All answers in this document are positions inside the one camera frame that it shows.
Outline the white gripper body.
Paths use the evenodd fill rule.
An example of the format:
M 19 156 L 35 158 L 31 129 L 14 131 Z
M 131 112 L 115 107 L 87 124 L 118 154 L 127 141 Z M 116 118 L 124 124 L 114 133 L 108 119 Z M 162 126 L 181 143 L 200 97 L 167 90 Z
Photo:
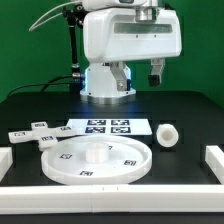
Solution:
M 160 9 L 155 21 L 137 22 L 134 9 L 109 8 L 88 13 L 83 26 L 84 53 L 90 63 L 179 56 L 179 19 Z

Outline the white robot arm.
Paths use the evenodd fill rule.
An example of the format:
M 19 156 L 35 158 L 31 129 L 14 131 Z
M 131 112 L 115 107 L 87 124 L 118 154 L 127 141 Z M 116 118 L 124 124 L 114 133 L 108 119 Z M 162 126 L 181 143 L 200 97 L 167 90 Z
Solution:
M 128 61 L 149 60 L 157 86 L 165 60 L 181 53 L 179 19 L 159 0 L 82 0 L 84 53 L 89 61 L 81 99 L 117 104 L 135 96 Z

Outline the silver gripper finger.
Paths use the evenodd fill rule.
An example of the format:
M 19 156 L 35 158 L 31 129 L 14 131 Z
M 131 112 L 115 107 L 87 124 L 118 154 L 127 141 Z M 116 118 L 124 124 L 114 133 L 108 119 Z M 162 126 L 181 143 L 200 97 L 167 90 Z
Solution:
M 112 62 L 110 71 L 116 80 L 118 91 L 127 90 L 127 76 L 125 74 L 125 64 L 123 62 Z
M 162 74 L 165 67 L 165 59 L 164 58 L 156 58 L 151 60 L 151 73 L 148 76 L 149 86 L 157 87 L 162 82 Z

